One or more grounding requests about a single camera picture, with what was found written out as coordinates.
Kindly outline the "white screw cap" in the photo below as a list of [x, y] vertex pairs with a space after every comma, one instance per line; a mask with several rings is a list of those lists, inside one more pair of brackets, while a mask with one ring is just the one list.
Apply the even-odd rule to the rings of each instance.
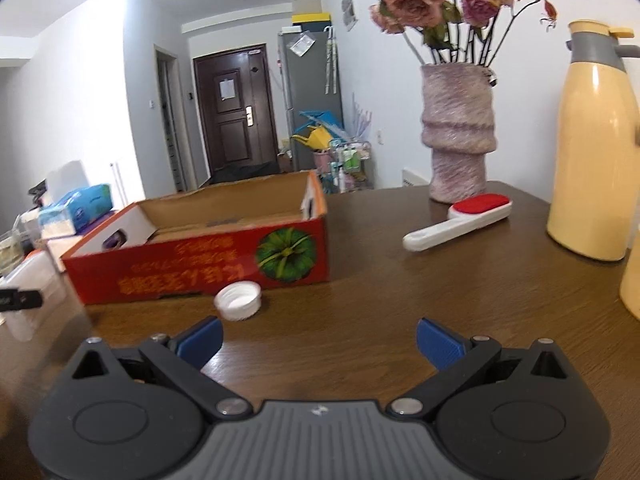
[[262, 288], [251, 281], [232, 283], [218, 292], [214, 305], [228, 321], [247, 320], [262, 306]]

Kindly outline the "white red lint brush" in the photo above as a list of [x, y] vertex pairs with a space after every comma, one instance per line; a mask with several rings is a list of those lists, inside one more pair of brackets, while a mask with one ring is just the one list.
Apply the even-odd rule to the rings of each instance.
[[408, 252], [424, 252], [508, 218], [512, 205], [509, 197], [494, 193], [460, 200], [449, 207], [445, 221], [408, 233], [402, 246]]

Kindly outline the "clear plastic jar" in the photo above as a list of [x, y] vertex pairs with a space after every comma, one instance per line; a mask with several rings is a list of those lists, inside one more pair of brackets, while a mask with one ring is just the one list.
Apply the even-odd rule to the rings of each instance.
[[51, 256], [36, 250], [1, 279], [1, 314], [17, 341], [30, 341], [66, 296], [64, 282]]

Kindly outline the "red cardboard box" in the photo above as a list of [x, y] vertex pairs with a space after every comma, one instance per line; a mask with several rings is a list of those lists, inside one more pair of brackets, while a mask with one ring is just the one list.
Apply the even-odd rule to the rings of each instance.
[[215, 295], [329, 278], [326, 196], [313, 171], [132, 203], [62, 255], [84, 304]]

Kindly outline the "purple white tissue pack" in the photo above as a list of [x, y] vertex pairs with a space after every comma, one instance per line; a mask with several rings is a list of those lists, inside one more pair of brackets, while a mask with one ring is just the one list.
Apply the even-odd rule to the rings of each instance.
[[49, 252], [56, 270], [58, 270], [59, 274], [64, 274], [66, 272], [64, 263], [62, 261], [62, 255], [70, 250], [73, 246], [79, 243], [82, 238], [91, 232], [93, 229], [100, 226], [106, 220], [111, 219], [115, 214], [115, 211], [110, 211], [107, 214], [104, 214], [96, 221], [88, 224], [85, 228], [80, 230], [77, 234], [69, 235], [69, 236], [60, 236], [55, 238], [50, 238], [50, 240], [46, 240], [44, 244], [46, 245], [47, 251]]

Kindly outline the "blue tissue pack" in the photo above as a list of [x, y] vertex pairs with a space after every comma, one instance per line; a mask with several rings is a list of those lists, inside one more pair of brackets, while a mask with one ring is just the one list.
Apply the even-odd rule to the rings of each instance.
[[49, 172], [44, 183], [51, 200], [38, 214], [44, 240], [78, 235], [113, 209], [110, 186], [90, 185], [79, 160]]

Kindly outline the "yellow thermos jug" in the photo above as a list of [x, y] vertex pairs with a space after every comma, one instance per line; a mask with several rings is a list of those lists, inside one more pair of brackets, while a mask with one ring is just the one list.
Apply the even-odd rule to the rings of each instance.
[[639, 105], [625, 58], [630, 28], [593, 20], [568, 25], [570, 66], [558, 118], [547, 232], [577, 255], [625, 257], [639, 197]]

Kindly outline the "clear plastic cup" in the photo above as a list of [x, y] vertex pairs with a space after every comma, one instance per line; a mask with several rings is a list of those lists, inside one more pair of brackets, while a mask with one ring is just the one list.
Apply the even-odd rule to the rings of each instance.
[[17, 230], [5, 232], [0, 238], [0, 275], [10, 274], [24, 260], [21, 235]]

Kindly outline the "pink textured vase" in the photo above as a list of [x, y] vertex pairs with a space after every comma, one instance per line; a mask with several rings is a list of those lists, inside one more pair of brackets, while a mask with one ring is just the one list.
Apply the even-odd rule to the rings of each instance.
[[453, 204], [486, 191], [486, 155], [497, 148], [489, 68], [470, 63], [421, 67], [422, 143], [432, 150], [431, 199]]

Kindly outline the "dark brown door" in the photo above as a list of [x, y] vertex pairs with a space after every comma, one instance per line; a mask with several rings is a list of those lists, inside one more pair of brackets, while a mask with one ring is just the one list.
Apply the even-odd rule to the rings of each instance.
[[209, 170], [277, 166], [266, 46], [199, 56], [193, 69]]

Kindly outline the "grey refrigerator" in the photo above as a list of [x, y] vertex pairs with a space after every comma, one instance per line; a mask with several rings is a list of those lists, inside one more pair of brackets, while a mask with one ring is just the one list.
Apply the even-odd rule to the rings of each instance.
[[309, 136], [309, 116], [322, 113], [328, 113], [335, 125], [344, 126], [336, 47], [327, 30], [281, 30], [279, 55], [293, 168], [311, 170], [312, 149], [294, 136]]

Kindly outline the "dried pink flowers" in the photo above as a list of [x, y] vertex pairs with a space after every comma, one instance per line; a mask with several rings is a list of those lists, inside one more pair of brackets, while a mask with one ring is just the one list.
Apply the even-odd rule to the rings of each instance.
[[544, 10], [540, 24], [554, 29], [558, 11], [549, 0], [374, 0], [370, 17], [386, 35], [419, 34], [436, 65], [488, 68], [515, 21], [534, 6]]

